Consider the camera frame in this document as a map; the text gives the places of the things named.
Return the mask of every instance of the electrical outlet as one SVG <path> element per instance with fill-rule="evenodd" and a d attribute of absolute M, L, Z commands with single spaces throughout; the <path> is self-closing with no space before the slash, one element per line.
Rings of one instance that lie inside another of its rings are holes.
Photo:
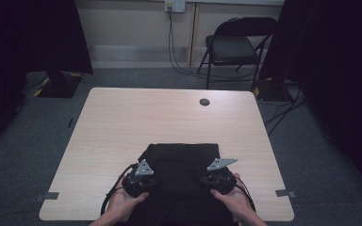
<path fill-rule="evenodd" d="M 185 12 L 185 2 L 175 1 L 174 3 L 175 12 Z"/>
<path fill-rule="evenodd" d="M 174 1 L 164 1 L 164 11 L 169 11 L 169 8 L 171 11 L 175 11 Z"/>

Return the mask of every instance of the hand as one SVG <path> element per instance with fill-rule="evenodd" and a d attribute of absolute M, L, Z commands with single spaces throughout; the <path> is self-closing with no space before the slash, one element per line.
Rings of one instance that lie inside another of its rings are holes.
<path fill-rule="evenodd" d="M 120 221 L 127 221 L 134 207 L 148 197 L 148 192 L 140 194 L 137 198 L 129 196 L 122 188 L 123 179 L 120 180 L 116 186 L 117 190 L 110 197 L 106 212 L 90 226 L 111 226 Z"/>
<path fill-rule="evenodd" d="M 234 173 L 234 176 L 240 179 L 238 173 Z M 243 187 L 242 182 L 238 179 L 237 185 Z M 211 189 L 210 193 L 214 196 L 214 198 L 223 202 L 234 216 L 242 219 L 248 223 L 248 225 L 266 225 L 266 223 L 252 209 L 248 198 L 245 196 L 245 193 L 236 186 L 230 193 L 226 195 L 222 195 L 216 189 Z"/>

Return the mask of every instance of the chair seat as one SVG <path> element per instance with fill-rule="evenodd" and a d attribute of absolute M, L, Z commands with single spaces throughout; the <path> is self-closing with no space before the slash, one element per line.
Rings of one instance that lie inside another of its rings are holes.
<path fill-rule="evenodd" d="M 206 37 L 209 46 L 213 36 Z M 212 63 L 214 65 L 256 64 L 259 56 L 246 37 L 218 36 L 213 43 Z"/>

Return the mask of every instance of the light wood tabletop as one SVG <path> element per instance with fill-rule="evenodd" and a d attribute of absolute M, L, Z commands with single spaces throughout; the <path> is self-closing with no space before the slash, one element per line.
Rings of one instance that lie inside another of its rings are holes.
<path fill-rule="evenodd" d="M 209 105 L 200 104 L 208 99 Z M 42 220 L 94 220 L 118 176 L 151 143 L 218 143 L 265 221 L 290 221 L 289 197 L 248 91 L 95 88 L 84 105 L 49 192 Z"/>

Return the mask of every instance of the forearm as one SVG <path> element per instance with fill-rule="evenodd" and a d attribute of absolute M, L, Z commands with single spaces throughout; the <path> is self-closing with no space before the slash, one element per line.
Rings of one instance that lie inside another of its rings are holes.
<path fill-rule="evenodd" d="M 267 224 L 252 209 L 241 213 L 239 217 L 249 226 L 266 226 Z"/>
<path fill-rule="evenodd" d="M 113 226 L 118 223 L 119 220 L 113 215 L 104 213 L 101 217 L 95 220 L 90 226 Z"/>

